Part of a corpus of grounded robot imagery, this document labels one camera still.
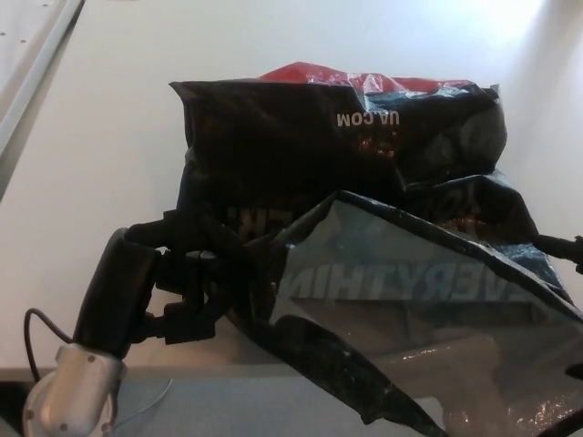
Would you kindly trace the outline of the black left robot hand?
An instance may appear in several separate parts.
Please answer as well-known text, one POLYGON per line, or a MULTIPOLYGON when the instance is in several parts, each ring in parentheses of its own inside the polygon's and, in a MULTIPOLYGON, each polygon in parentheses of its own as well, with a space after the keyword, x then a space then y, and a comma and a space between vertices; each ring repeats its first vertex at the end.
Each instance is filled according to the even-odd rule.
POLYGON ((217 321, 246 302, 255 276, 241 239, 211 214, 167 211, 112 234, 73 341, 122 361, 149 338, 169 345, 212 339, 217 321))

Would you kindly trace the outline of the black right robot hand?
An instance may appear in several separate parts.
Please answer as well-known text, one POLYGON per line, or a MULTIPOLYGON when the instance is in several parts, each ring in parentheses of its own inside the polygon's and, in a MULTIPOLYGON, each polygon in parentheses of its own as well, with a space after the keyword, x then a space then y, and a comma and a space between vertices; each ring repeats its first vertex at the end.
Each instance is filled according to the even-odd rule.
POLYGON ((533 244, 551 257, 567 259, 576 266, 576 272, 582 274, 582 237, 573 240, 561 239, 547 235, 537 236, 533 244))

